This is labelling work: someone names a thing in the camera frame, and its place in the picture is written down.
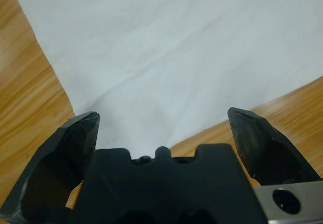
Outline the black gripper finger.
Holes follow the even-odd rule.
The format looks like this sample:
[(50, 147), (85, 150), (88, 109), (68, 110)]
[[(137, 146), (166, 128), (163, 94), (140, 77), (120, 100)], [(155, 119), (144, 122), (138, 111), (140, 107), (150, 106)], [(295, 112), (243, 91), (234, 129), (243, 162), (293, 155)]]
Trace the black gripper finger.
[(60, 126), (35, 152), (1, 206), (8, 223), (67, 223), (70, 193), (84, 180), (100, 115), (89, 111)]
[(261, 185), (321, 180), (291, 141), (256, 113), (232, 107), (228, 118), (237, 152), (248, 174)]

